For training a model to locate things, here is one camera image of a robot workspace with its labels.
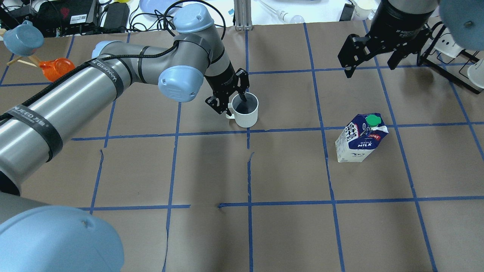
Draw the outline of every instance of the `table surface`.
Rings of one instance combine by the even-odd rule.
[[[347,79],[336,57],[369,22],[227,31],[250,72],[259,119],[216,114],[205,82],[189,103],[135,83],[22,184],[22,196],[79,207],[111,223],[123,272],[480,271],[484,267],[484,95],[415,56],[379,55]],[[46,39],[43,60],[76,65],[101,40],[169,47],[166,32]],[[0,48],[0,110],[49,83]],[[462,59],[444,67],[458,70]],[[390,133],[362,163],[334,142],[358,113]]]

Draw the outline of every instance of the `mug handle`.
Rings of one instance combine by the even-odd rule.
[[[227,119],[235,119],[234,108],[232,107],[232,103],[228,103],[228,109],[232,113],[232,116],[229,116],[227,113],[225,114],[225,118]]]

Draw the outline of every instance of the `robotic arm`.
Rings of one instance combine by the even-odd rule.
[[[100,42],[92,60],[2,115],[0,191],[19,195],[28,176],[133,82],[158,85],[167,97],[188,102],[205,77],[213,90],[206,103],[219,114],[231,115],[228,99],[235,91],[246,101],[248,73],[234,71],[205,6],[187,5],[173,22],[180,35],[172,48]]]
[[[370,31],[364,37],[350,34],[338,59],[350,78],[361,63],[393,52],[390,69],[409,54],[421,51],[432,31],[425,26],[440,3],[440,14],[455,41],[464,48],[484,46],[484,3],[481,0],[381,0]]]

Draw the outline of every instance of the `blue cup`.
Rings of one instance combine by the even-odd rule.
[[[32,25],[32,22],[24,21],[6,32],[3,35],[3,42],[10,52],[28,57],[44,44],[44,36]]]

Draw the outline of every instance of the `blue joint cap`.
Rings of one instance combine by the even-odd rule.
[[[194,33],[214,24],[207,8],[199,3],[182,7],[173,18],[176,30],[181,34]]]
[[[102,41],[102,42],[98,42],[98,44],[96,44],[96,47],[92,51],[91,58],[93,58],[93,59],[94,58],[97,58],[101,54],[101,51],[104,49],[104,47],[106,47],[110,43],[116,43],[116,42],[121,42],[121,41]]]
[[[158,88],[161,93],[178,102],[189,102],[195,99],[202,83],[202,72],[186,65],[170,67],[158,78]]]

